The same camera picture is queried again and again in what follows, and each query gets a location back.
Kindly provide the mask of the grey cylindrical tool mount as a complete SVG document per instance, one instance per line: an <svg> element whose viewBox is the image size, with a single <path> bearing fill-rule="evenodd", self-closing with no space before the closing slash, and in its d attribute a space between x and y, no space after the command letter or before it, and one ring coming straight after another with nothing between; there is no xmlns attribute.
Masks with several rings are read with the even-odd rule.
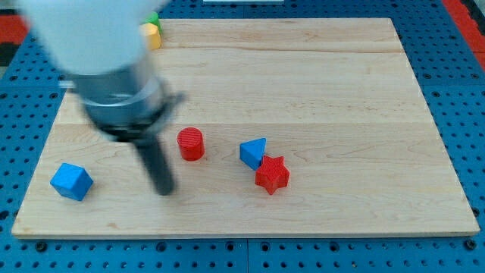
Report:
<svg viewBox="0 0 485 273"><path fill-rule="evenodd" d="M158 75L149 53L102 74L68 74L67 79L95 128L117 142L155 138L186 98Z"/></svg>

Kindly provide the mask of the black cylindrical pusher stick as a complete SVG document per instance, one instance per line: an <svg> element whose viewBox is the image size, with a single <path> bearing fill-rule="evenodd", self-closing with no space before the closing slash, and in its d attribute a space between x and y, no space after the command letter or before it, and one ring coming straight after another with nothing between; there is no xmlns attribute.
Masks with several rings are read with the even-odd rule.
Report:
<svg viewBox="0 0 485 273"><path fill-rule="evenodd" d="M161 196L171 195L175 188L175 179L158 137L150 135L135 140L133 145L145 166L156 193Z"/></svg>

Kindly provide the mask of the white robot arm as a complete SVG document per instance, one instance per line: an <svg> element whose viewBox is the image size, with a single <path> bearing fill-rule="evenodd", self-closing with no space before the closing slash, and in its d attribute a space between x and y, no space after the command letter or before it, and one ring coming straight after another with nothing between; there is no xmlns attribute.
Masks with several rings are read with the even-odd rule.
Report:
<svg viewBox="0 0 485 273"><path fill-rule="evenodd" d="M19 1L54 65L74 84L86 116L109 139L132 143L157 193L176 181L158 141L184 100L158 76L140 30L152 11L144 1Z"/></svg>

